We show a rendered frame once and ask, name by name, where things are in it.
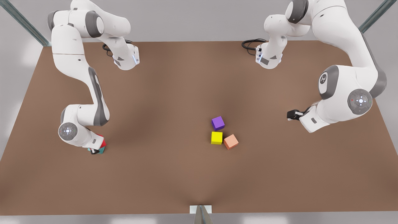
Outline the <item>purple wooden cube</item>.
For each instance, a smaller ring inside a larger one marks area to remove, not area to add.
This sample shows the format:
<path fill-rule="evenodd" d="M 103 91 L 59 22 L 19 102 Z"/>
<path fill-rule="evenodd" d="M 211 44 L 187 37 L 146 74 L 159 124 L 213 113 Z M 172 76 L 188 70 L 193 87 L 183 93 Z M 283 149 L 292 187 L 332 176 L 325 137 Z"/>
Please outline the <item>purple wooden cube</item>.
<path fill-rule="evenodd" d="M 225 123 L 224 123 L 223 118 L 221 116 L 213 118 L 211 120 L 211 124 L 212 124 L 212 127 L 213 127 L 215 132 L 220 130 L 220 129 L 223 129 L 225 127 Z"/>

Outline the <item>orange wooden cube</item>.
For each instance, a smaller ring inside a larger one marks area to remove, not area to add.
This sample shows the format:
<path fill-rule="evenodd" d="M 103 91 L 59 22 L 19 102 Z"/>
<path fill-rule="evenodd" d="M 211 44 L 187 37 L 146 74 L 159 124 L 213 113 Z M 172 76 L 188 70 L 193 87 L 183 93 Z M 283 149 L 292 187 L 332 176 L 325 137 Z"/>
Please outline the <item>orange wooden cube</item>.
<path fill-rule="evenodd" d="M 238 142 L 236 136 L 234 134 L 232 134 L 232 135 L 226 137 L 223 140 L 223 143 L 226 146 L 226 148 L 229 150 L 229 149 L 237 146 L 239 142 Z"/>

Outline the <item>silver frame post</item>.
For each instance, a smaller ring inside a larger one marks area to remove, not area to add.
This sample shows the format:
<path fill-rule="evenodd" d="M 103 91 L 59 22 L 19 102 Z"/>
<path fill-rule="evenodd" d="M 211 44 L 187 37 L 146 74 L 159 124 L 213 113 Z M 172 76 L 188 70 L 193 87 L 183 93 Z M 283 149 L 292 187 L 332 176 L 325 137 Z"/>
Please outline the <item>silver frame post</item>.
<path fill-rule="evenodd" d="M 43 47 L 51 46 L 49 42 L 9 0 L 0 0 L 0 6 L 10 14 L 32 37 L 34 37 Z"/>
<path fill-rule="evenodd" d="M 375 11 L 360 25 L 359 30 L 365 33 L 397 0 L 384 0 Z"/>
<path fill-rule="evenodd" d="M 209 214 L 212 214 L 211 205 L 190 205 L 190 214 L 195 214 L 194 224 L 213 224 Z"/>

